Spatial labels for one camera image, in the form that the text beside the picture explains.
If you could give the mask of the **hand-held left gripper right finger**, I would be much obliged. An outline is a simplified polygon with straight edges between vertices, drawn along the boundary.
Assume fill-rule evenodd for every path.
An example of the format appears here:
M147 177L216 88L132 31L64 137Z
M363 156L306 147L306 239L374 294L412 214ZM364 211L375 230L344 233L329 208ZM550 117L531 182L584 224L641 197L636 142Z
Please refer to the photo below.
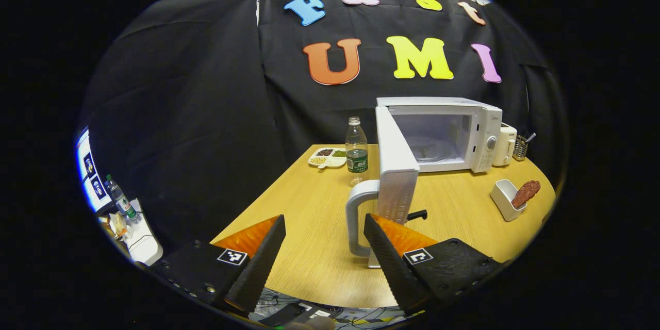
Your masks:
M460 239L439 242L375 214L366 215L364 236L406 315L452 306L503 266Z

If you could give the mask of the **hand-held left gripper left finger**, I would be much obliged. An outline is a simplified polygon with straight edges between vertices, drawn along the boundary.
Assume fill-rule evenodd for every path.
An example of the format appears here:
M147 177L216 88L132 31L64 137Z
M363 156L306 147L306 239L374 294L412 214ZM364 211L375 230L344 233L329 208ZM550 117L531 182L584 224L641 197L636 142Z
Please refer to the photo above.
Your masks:
M150 269L182 294L247 315L257 306L286 235L285 216L279 214L215 243L190 241Z

